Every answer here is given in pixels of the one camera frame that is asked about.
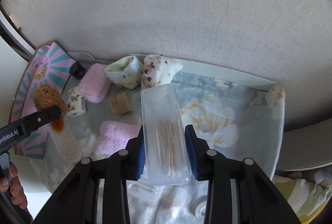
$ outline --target pink fuzzy cushion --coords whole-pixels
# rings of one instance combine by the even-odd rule
[[[111,81],[104,72],[106,65],[93,64],[82,78],[78,88],[82,96],[92,103],[100,103],[106,97]]]
[[[124,149],[127,142],[138,136],[140,125],[128,125],[115,121],[104,121],[99,128],[96,149],[101,154],[112,155]]]

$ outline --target plastic container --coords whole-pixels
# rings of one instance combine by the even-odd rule
[[[146,166],[151,185],[181,185],[191,170],[175,88],[170,84],[142,90]]]
[[[156,202],[159,200],[164,186],[153,186],[149,183],[146,169],[144,169],[141,178],[138,181],[127,181],[127,191],[145,202]]]

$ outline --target brown plush toy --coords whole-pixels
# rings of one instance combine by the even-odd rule
[[[63,121],[68,108],[61,94],[49,85],[42,85],[34,91],[34,105],[38,111],[53,105],[60,108],[61,117],[51,123],[49,133],[61,156],[67,161],[78,162],[82,158],[82,151],[69,125]]]
[[[57,90],[46,84],[36,88],[34,91],[34,105],[37,111],[44,110],[53,105],[58,106],[61,110],[61,117],[52,122],[52,128],[57,132],[63,129],[63,119],[68,112],[68,108]]]

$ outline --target folded sock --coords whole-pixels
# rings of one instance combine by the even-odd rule
[[[151,88],[170,83],[182,65],[173,58],[161,55],[147,55],[144,58],[141,88]]]
[[[139,134],[140,125],[128,125],[115,121],[104,121],[99,128],[96,151],[100,154],[112,155],[124,149],[131,138]]]
[[[105,69],[107,77],[117,87],[135,88],[141,81],[143,64],[134,55],[126,56]]]

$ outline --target human hand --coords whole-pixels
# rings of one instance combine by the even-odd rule
[[[9,173],[13,178],[10,186],[10,193],[13,195],[12,202],[13,204],[18,205],[21,209],[26,209],[28,206],[27,197],[24,194],[19,178],[17,177],[17,168],[13,163],[10,163]],[[6,192],[8,188],[9,184],[7,178],[0,178],[0,192]]]

